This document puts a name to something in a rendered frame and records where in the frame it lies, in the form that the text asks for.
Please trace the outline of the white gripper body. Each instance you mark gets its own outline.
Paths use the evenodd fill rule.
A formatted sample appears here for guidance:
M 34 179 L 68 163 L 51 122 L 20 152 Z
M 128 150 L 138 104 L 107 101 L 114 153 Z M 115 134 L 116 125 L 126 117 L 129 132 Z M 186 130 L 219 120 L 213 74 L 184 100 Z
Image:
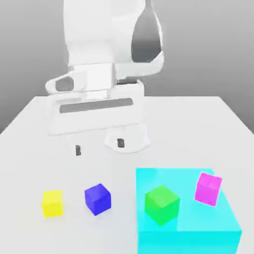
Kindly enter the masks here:
M 63 92 L 48 99 L 51 136 L 127 126 L 142 118 L 144 85 L 116 85 L 109 92 Z

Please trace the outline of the small green cube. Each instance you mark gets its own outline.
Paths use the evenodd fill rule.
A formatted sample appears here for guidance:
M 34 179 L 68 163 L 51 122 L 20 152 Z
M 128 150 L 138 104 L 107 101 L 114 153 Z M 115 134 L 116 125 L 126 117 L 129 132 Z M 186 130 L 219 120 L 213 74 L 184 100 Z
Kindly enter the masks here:
M 163 226 L 179 214 L 180 197 L 165 185 L 145 194 L 145 212 L 159 226 Z

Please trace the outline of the small magenta cube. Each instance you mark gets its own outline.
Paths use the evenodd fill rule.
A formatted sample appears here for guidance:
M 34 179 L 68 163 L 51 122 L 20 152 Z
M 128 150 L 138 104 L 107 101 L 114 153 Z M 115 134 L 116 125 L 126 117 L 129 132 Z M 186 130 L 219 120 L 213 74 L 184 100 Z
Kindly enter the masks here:
M 196 183 L 194 200 L 215 207 L 219 197 L 222 178 L 201 172 Z

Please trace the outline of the large cyan box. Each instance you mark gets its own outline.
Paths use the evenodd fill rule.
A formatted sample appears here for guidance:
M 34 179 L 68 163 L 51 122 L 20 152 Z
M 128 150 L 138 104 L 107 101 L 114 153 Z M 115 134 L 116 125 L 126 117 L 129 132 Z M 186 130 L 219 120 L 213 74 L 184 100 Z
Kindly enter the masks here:
M 222 191 L 215 207 L 194 200 L 208 168 L 137 168 L 137 254 L 236 254 L 242 229 Z M 145 194 L 165 185 L 180 197 L 179 214 L 159 226 L 145 212 Z

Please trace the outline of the small yellow cube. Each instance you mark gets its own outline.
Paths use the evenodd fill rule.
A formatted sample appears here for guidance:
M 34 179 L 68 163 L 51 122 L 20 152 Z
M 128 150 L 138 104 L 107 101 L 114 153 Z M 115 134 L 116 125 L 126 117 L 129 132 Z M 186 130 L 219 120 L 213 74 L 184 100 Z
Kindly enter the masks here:
M 44 217 L 59 217 L 64 213 L 64 200 L 62 190 L 45 191 L 42 198 Z

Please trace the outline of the small blue cube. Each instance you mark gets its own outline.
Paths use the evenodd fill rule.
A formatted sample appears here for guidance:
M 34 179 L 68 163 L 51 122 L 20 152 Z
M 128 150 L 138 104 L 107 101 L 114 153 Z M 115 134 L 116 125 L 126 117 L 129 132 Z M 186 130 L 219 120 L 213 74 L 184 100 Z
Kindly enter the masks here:
M 85 204 L 97 216 L 112 206 L 111 193 L 100 183 L 84 191 Z

